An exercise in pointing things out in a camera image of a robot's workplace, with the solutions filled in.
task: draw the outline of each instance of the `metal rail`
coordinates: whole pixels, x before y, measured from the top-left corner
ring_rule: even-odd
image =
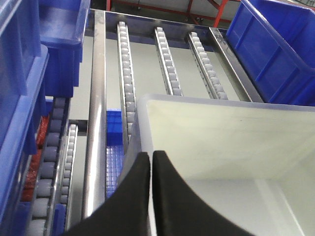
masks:
[[[209,28],[213,48],[240,101],[263,102],[232,49],[217,28]]]
[[[166,35],[161,27],[154,29],[157,55],[162,70],[165,89],[169,95],[183,96],[179,85],[178,74],[174,65],[171,51],[167,43]]]
[[[71,198],[72,198],[72,175],[73,175],[73,164],[74,164],[74,160],[75,160],[75,153],[76,153],[76,146],[77,146],[77,140],[78,140],[78,126],[76,124],[70,124],[69,126],[69,132],[68,132],[68,144],[67,144],[67,157],[66,157],[66,165],[70,164],[70,170],[67,170],[67,166],[65,166],[64,171],[70,171],[70,176],[69,176],[69,186],[67,193],[64,193],[62,190],[62,196],[63,197],[64,194],[67,195],[67,200],[66,200],[66,215],[65,215],[65,223],[64,223],[64,228],[65,230],[69,229],[69,224],[70,224],[70,208],[69,208],[69,203],[71,202]]]
[[[117,46],[123,121],[123,143],[126,152],[131,137],[131,127],[136,110],[136,98],[128,26],[123,21],[120,21],[117,24]]]
[[[94,48],[82,218],[104,201],[106,190],[105,12],[94,12]]]
[[[210,98],[227,100],[227,95],[196,32],[188,34],[188,43]]]

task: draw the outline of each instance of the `roller conveyor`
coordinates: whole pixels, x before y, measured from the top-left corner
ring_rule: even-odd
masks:
[[[163,28],[156,27],[154,33],[158,60],[161,66],[166,92],[170,95],[183,96],[165,32]]]
[[[189,33],[188,42],[210,98],[228,100],[198,34],[196,32]]]
[[[131,136],[136,110],[136,84],[130,43],[142,42],[156,46],[165,89],[170,95],[184,96],[181,78],[171,48],[191,50],[200,78],[213,99],[227,99],[228,93],[220,83],[207,51],[214,49],[222,67],[240,100],[261,102],[235,55],[226,54],[226,44],[219,41],[220,31],[149,18],[134,17],[113,12],[92,11],[94,15],[94,56],[90,98],[90,116],[87,133],[87,156],[83,196],[83,214],[86,218],[106,200],[106,73],[105,39],[115,35],[118,43],[119,77],[123,124],[123,149]],[[56,210],[64,211],[65,228],[70,227],[69,196],[71,176],[76,153],[78,127],[71,124],[67,114],[70,100],[55,98],[48,134],[42,154],[42,163],[34,191],[32,216],[28,235],[54,235]]]

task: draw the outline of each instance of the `white plastic bin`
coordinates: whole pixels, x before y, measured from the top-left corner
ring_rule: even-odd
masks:
[[[154,150],[250,233],[315,235],[314,107],[148,95],[137,104],[121,179],[137,152]],[[152,201],[149,216],[155,235]]]

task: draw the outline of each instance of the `blue crate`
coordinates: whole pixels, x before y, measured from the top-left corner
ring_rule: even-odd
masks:
[[[35,132],[39,117],[45,113],[43,77],[48,61],[48,49],[41,45],[41,56],[35,57],[28,73],[25,94],[18,97],[17,104],[7,107],[13,110],[8,114],[0,110],[1,118],[10,121],[6,130],[0,124],[3,141],[0,143],[0,232],[9,235],[12,217],[19,203],[23,188],[23,177],[30,154],[36,153]]]
[[[38,2],[5,0],[0,7],[0,145],[34,59],[40,56]]]
[[[242,0],[226,34],[266,102],[315,105],[315,13],[275,0]]]
[[[72,97],[90,0],[39,0],[40,41],[48,47],[46,95]]]
[[[109,198],[116,190],[117,178],[122,171],[125,155],[122,112],[108,110],[106,116],[106,198]]]

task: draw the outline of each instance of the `red object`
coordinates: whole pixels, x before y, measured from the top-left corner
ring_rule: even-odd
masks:
[[[31,157],[29,171],[26,175],[25,186],[23,189],[22,197],[21,197],[21,201],[23,202],[30,202],[33,197],[38,168],[40,164],[42,148],[43,148],[46,134],[47,134],[48,123],[49,123],[49,116],[42,117],[38,131],[37,131],[37,138],[36,138],[37,154]]]
[[[214,6],[217,10],[217,16],[216,17],[211,17],[211,16],[204,16],[204,15],[198,15],[198,14],[192,14],[190,12],[191,10],[191,6],[192,6],[192,2],[193,0],[189,0],[189,4],[187,7],[187,11],[186,12],[182,12],[182,11],[176,11],[176,10],[170,10],[170,9],[165,9],[165,8],[161,8],[161,7],[155,7],[155,6],[148,6],[148,5],[143,5],[143,4],[137,4],[137,3],[132,3],[132,2],[127,2],[124,0],[107,0],[106,4],[107,4],[107,8],[109,6],[111,7],[111,2],[117,2],[120,4],[126,4],[126,5],[131,5],[131,6],[138,6],[138,7],[142,7],[142,8],[147,8],[147,9],[151,9],[151,10],[156,10],[156,11],[164,11],[164,12],[169,12],[169,13],[175,13],[175,14],[179,14],[179,15],[185,15],[186,17],[191,17],[191,19],[194,21],[195,24],[199,24],[194,17],[199,17],[199,18],[204,18],[204,19],[208,19],[208,20],[213,20],[214,22],[214,27],[218,27],[218,24],[220,21],[222,22],[228,22],[230,23],[230,20],[226,20],[226,19],[221,19],[224,7],[226,5],[226,3],[229,0],[222,0],[221,5],[217,4],[214,0],[207,0],[209,3],[211,3],[212,6]]]
[[[23,202],[30,202],[32,200],[40,163],[41,151],[42,149],[38,149],[37,154],[31,157],[30,168],[26,175],[25,186],[21,198],[21,201]]]
[[[49,123],[49,116],[42,117],[39,129],[37,132],[37,138],[36,138],[37,149],[43,148],[46,133],[47,133],[47,128],[48,128],[48,123]]]

